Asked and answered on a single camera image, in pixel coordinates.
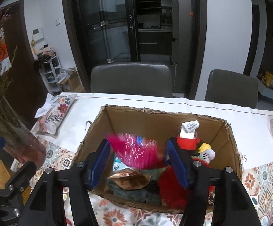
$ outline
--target plastic bag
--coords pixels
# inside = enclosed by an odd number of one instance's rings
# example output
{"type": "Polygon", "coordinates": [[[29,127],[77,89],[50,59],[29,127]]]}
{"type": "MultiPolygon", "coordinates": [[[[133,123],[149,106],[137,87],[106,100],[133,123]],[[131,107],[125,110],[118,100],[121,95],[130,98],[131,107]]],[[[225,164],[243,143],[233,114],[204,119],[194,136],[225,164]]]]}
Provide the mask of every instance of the plastic bag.
{"type": "Polygon", "coordinates": [[[133,134],[108,135],[116,156],[128,167],[151,169],[160,163],[158,147],[154,140],[147,140],[133,134]]]}

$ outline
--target chair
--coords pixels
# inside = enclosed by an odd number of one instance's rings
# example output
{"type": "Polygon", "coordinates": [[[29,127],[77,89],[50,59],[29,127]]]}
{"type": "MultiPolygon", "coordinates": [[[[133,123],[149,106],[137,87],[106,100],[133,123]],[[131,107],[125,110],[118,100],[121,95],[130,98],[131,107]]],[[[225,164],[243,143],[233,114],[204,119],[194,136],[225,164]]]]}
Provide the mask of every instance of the chair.
{"type": "Polygon", "coordinates": [[[255,109],[257,97],[256,79],[223,69],[210,72],[205,101],[255,109]]]}
{"type": "Polygon", "coordinates": [[[172,97],[172,77],[168,66],[157,63],[111,63],[93,68],[92,93],[116,93],[172,97]]]}

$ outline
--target dark brown door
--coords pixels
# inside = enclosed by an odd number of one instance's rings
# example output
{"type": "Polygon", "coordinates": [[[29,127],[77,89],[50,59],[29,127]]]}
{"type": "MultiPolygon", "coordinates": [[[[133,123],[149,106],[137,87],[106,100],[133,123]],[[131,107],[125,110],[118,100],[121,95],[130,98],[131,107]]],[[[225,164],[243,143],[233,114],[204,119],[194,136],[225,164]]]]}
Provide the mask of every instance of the dark brown door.
{"type": "Polygon", "coordinates": [[[3,29],[10,58],[16,46],[18,49],[9,69],[9,77],[13,82],[6,92],[6,99],[26,127],[31,129],[36,122],[34,116],[37,109],[45,102],[47,90],[39,73],[33,68],[34,58],[24,20],[24,1],[12,3],[7,8],[11,19],[6,21],[3,29]]]}
{"type": "Polygon", "coordinates": [[[265,72],[268,71],[273,75],[273,4],[265,0],[265,5],[267,9],[267,34],[259,74],[265,75],[265,72]]]}

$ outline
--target metal screw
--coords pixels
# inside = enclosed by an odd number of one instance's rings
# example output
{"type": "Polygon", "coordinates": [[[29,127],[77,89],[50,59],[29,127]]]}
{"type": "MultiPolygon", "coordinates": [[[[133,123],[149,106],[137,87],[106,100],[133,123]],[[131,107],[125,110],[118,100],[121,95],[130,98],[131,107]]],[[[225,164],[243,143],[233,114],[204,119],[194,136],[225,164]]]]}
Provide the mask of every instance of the metal screw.
{"type": "Polygon", "coordinates": [[[226,167],[225,170],[229,173],[231,173],[233,171],[232,167],[226,167]]]}
{"type": "Polygon", "coordinates": [[[15,208],[13,212],[14,212],[15,216],[20,215],[20,210],[18,208],[15,208]]]}
{"type": "Polygon", "coordinates": [[[193,165],[196,167],[200,167],[201,166],[201,162],[200,161],[194,161],[193,165]]]}
{"type": "Polygon", "coordinates": [[[77,162],[77,167],[84,167],[84,166],[85,166],[84,161],[77,162]]]}
{"type": "Polygon", "coordinates": [[[53,172],[53,170],[54,169],[52,167],[49,167],[49,168],[45,169],[45,173],[50,174],[53,172]]]}

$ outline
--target floral tile pattern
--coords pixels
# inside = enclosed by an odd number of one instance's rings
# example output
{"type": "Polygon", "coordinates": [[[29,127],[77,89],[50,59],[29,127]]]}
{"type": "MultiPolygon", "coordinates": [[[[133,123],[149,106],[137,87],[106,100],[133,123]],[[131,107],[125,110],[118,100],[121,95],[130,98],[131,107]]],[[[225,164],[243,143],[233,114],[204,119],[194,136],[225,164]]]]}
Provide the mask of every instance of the floral tile pattern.
{"type": "MultiPolygon", "coordinates": [[[[75,155],[48,141],[40,141],[47,150],[46,160],[31,180],[32,187],[47,167],[55,170],[67,169],[75,155]]],[[[16,171],[21,166],[17,162],[13,170],[16,171]]],[[[242,183],[253,202],[261,225],[270,226],[273,223],[273,162],[243,171],[242,183]]],[[[124,206],[91,192],[89,197],[100,226],[177,226],[182,217],[182,214],[159,213],[124,206]]],[[[67,225],[74,226],[68,188],[63,188],[63,200],[67,225]]],[[[206,213],[204,226],[211,226],[212,215],[212,212],[206,213]]]]}

